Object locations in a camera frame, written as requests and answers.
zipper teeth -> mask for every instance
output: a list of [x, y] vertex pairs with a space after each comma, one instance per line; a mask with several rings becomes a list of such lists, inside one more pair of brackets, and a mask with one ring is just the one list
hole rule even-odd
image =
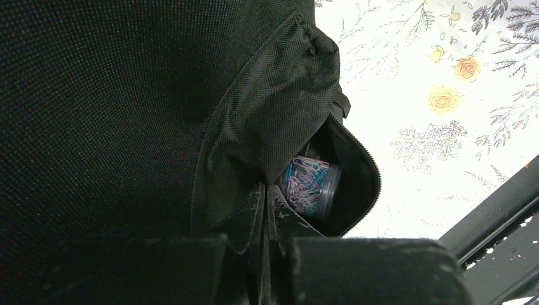
[[376, 162], [374, 161], [374, 158], [372, 157], [371, 153], [365, 148], [365, 146], [363, 146], [363, 144], [361, 144], [359, 142], [359, 140], [354, 136], [354, 134], [352, 134], [352, 132], [350, 132], [344, 124], [342, 124], [340, 122], [340, 120], [337, 118], [337, 116], [335, 115], [335, 113], [333, 113], [333, 110], [330, 111], [330, 114], [331, 114], [331, 117], [333, 118], [333, 120], [356, 142], [356, 144], [361, 148], [363, 149], [363, 151], [368, 155], [369, 157], [369, 163], [376, 169], [376, 175], [378, 176], [378, 191], [376, 192], [376, 197], [374, 198], [374, 201], [373, 203], [371, 204], [371, 206], [369, 207], [369, 209], [367, 210], [367, 212], [365, 214], [363, 214], [361, 216], [361, 218], [359, 218], [353, 225], [351, 225], [345, 232], [343, 232], [341, 234], [341, 236], [344, 236], [346, 235], [348, 232], [350, 232], [351, 230], [353, 230], [355, 227], [357, 227], [358, 223], [363, 220], [365, 217], [367, 217], [367, 215], [369, 215], [369, 213], [372, 211], [372, 209], [374, 208], [374, 206], [376, 205], [376, 202], [378, 201], [378, 198], [380, 197], [380, 192], [382, 190], [382, 179], [380, 177], [380, 170], [378, 168], [378, 165], [376, 164]]

floral pattern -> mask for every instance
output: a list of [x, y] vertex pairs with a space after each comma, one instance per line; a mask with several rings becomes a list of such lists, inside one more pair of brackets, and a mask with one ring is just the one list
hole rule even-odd
[[537, 0], [316, 0], [385, 178], [348, 236], [438, 238], [539, 154]]

black metal frame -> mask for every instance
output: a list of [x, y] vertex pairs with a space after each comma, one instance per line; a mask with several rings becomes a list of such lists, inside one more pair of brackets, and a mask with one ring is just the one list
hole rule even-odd
[[539, 156], [439, 239], [465, 269], [477, 304], [539, 295], [539, 216], [524, 225], [538, 210]]

orange flower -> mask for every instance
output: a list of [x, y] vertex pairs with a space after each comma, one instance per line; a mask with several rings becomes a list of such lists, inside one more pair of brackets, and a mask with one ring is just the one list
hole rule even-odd
[[432, 87], [428, 96], [428, 106], [438, 114], [451, 112], [460, 101], [460, 94], [444, 85]]
[[461, 58], [455, 67], [455, 76], [462, 81], [476, 81], [481, 74], [481, 65], [474, 57]]

open pocket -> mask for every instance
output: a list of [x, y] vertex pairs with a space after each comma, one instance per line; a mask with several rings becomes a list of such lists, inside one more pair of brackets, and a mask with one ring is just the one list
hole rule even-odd
[[369, 213], [378, 199], [381, 189], [378, 167], [333, 112], [310, 140], [307, 153], [307, 157], [339, 165], [342, 174], [327, 220], [296, 215], [324, 236], [342, 236]]

